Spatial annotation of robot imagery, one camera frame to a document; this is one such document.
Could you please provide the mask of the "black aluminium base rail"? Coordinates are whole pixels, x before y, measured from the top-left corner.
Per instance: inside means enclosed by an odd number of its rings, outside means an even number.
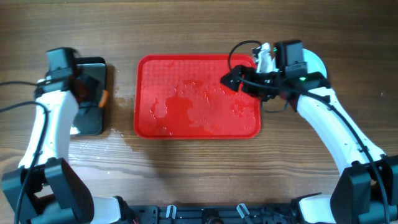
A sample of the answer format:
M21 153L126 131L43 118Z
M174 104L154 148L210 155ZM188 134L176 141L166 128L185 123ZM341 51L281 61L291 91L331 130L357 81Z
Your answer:
M146 224L202 224L213 215L223 223L299 223L297 209L289 203L263 206L213 206L213 207L158 207L156 205L131 206L139 223Z

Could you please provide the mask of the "green orange sponge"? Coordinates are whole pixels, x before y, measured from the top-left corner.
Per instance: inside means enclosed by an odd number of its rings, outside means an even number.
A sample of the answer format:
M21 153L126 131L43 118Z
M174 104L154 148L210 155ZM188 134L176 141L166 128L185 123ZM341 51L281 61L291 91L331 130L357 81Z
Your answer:
M98 102L98 108L104 108L107 104L109 93L107 90L102 90L101 97Z

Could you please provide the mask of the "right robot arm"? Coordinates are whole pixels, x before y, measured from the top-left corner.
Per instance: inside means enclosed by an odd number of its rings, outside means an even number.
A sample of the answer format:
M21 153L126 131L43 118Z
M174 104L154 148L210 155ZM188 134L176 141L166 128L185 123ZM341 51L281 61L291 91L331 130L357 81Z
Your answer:
M397 157L388 156L339 102L319 56L300 40L254 41L254 67L230 65L220 82L260 102L291 106L329 150L340 178L330 195L292 200L290 223L390 223L397 220Z

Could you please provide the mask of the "light blue plate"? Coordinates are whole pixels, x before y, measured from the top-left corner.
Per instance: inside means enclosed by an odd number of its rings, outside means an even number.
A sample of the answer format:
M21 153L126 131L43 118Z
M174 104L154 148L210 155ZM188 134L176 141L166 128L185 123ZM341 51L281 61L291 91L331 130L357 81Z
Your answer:
M327 78L327 69L321 58L308 49L303 49L303 59L307 63L307 73L320 72Z

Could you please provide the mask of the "black water tray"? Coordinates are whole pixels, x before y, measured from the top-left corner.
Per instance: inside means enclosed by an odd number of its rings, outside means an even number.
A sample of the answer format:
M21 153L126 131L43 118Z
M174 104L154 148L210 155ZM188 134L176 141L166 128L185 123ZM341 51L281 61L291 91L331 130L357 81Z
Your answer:
M100 81L100 96L102 90L106 90L107 66L102 57L78 58L76 65L80 76L89 75ZM71 136L94 136L104 130L105 112L104 108L98 108L98 103L86 108L80 108L70 129Z

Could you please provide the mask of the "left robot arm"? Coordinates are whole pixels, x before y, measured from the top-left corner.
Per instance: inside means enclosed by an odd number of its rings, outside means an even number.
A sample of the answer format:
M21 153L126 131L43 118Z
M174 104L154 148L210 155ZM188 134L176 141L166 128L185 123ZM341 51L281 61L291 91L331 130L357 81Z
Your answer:
M92 196L68 163L70 130L79 114L102 111L107 67L102 57L81 57L70 47L47 52L49 69L35 82L36 107L29 145L1 187L15 223L139 223L119 196Z

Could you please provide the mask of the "red plastic tray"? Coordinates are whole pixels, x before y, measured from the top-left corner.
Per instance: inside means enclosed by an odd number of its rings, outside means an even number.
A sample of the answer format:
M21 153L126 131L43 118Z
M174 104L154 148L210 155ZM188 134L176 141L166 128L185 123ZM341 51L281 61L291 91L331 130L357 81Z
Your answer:
M137 66L134 130L146 139L249 139L259 101L220 83L227 54L152 54Z

